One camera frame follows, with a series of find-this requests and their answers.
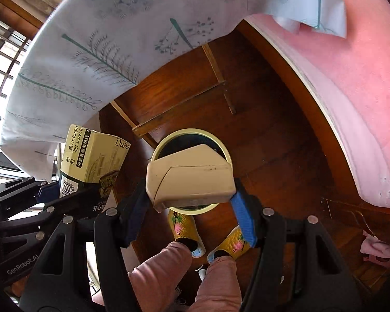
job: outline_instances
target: pink blanket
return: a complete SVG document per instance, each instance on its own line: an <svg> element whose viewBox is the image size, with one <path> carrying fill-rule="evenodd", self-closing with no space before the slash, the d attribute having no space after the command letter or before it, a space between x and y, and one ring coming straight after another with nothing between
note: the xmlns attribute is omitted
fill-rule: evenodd
<svg viewBox="0 0 390 312"><path fill-rule="evenodd" d="M390 5L344 0L347 38L292 34L270 16L247 20L308 80L347 157L360 196L390 207ZM390 257L390 246L367 238L361 252Z"/></svg>

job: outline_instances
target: wooden floor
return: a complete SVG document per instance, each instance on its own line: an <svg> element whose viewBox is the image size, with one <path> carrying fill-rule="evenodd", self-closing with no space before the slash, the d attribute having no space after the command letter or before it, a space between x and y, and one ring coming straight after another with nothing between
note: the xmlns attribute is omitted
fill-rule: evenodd
<svg viewBox="0 0 390 312"><path fill-rule="evenodd" d="M361 230L329 218L325 199L335 193L334 182L318 140L287 87L237 31L211 42L210 47L228 81L237 114L231 114L225 98L219 95L196 111L165 123L151 135L158 142L182 128L199 128L216 135L228 148L234 175L241 178L248 192L286 217L302 219L310 214L319 217L351 270L357 272L364 284L377 290L385 270L363 264L359 252L363 240ZM116 102L134 121L142 123L215 83L208 60L198 48L157 70ZM100 122L103 132L118 135L131 143L130 153L115 184L116 195L121 198L145 176L153 149L132 134L130 126L111 105L101 110ZM229 204L220 204L210 212L195 216L195 220L207 252L221 243L237 225ZM144 261L172 240L165 214L151 209L133 246L140 261ZM281 300L286 299L289 292L291 251L287 248L286 280L281 285ZM251 250L237 260L237 276L243 293L257 254L257 250ZM193 302L200 284L194 270L203 263L206 263L206 257L195 259L180 284L188 302Z"/></svg>

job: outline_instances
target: foot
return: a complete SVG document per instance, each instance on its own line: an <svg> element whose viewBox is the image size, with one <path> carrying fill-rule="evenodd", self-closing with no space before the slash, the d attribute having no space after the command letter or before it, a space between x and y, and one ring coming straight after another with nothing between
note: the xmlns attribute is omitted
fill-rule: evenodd
<svg viewBox="0 0 390 312"><path fill-rule="evenodd" d="M218 250L223 250L235 260L246 253L248 249L250 249L250 245L244 239L240 226L237 225L233 231L230 232L227 238L225 238L221 244L219 244L214 250L210 252L207 259L211 264L214 261L215 252Z"/></svg>
<svg viewBox="0 0 390 312"><path fill-rule="evenodd" d="M175 241L179 238L187 238L196 241L198 247L192 251L193 258L202 257L205 254L205 246L196 229L195 220L192 216L183 215L169 210L167 221L173 232Z"/></svg>

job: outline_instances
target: pink pants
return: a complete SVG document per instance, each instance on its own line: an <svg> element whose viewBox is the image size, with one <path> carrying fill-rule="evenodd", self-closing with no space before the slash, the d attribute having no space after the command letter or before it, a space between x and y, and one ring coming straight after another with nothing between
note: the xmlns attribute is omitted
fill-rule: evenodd
<svg viewBox="0 0 390 312"><path fill-rule="evenodd" d="M128 274L143 312L163 312L172 304L175 288L191 262L189 249L183 244L172 242ZM101 295L94 295L93 300L103 303ZM208 267L195 303L188 311L235 312L240 305L241 291L235 261L229 256L219 257Z"/></svg>

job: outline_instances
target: pink fabric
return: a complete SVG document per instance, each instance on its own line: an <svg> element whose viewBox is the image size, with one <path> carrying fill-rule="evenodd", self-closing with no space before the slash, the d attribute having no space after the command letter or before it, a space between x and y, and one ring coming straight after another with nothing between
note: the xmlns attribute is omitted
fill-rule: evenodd
<svg viewBox="0 0 390 312"><path fill-rule="evenodd" d="M390 5L387 0L344 1L346 39L309 27L292 34L269 16L251 20L294 56L294 65L313 84L338 130L360 196L390 207ZM390 246L375 238L366 239L361 251L390 257Z"/></svg>
<svg viewBox="0 0 390 312"><path fill-rule="evenodd" d="M128 274L143 312L162 312L172 304L175 288L191 262L189 249L183 244L172 242ZM215 260L208 267L195 303L188 312L238 311L241 292L236 272L233 258L220 257ZM103 304L101 294L94 295L93 301Z"/></svg>

